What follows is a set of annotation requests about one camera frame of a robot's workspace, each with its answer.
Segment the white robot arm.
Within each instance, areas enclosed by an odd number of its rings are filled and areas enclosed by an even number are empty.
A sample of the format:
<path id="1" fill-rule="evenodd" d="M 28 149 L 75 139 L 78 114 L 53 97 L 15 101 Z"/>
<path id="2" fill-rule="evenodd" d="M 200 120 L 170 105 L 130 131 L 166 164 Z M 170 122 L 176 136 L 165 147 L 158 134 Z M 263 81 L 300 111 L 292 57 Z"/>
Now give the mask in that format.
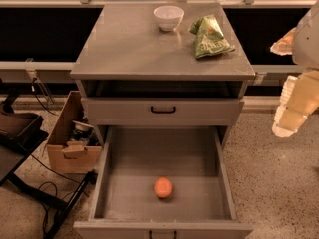
<path id="1" fill-rule="evenodd" d="M 274 116 L 273 133 L 290 137 L 319 107 L 319 1 L 270 51 L 291 55 L 293 62 L 303 68 L 298 77 L 287 77 Z"/>

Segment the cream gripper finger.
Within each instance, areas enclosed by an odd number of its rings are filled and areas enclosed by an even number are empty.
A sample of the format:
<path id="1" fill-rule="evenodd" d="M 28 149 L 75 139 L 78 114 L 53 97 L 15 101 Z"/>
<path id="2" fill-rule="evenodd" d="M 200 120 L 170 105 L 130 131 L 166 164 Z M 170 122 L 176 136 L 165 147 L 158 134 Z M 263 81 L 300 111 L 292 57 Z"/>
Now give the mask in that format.
<path id="1" fill-rule="evenodd" d="M 287 32 L 282 38 L 270 47 L 270 52 L 280 56 L 292 54 L 292 46 L 294 40 L 295 28 Z"/>
<path id="2" fill-rule="evenodd" d="M 290 100 L 296 81 L 296 77 L 288 76 L 283 85 L 279 99 L 280 105 L 277 107 L 272 126 L 272 132 L 277 137 L 290 137 L 296 133 L 308 119 L 308 116 L 288 107 L 288 101 Z"/>

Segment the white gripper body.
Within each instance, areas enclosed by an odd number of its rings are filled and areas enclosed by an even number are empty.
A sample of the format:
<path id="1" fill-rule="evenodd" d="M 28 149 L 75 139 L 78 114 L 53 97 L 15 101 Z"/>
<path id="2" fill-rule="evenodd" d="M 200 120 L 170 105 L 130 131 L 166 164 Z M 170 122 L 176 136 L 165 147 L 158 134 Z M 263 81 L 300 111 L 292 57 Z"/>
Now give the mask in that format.
<path id="1" fill-rule="evenodd" d="M 311 115 L 319 107 L 319 71 L 308 70 L 298 77 L 288 107 L 304 116 Z"/>

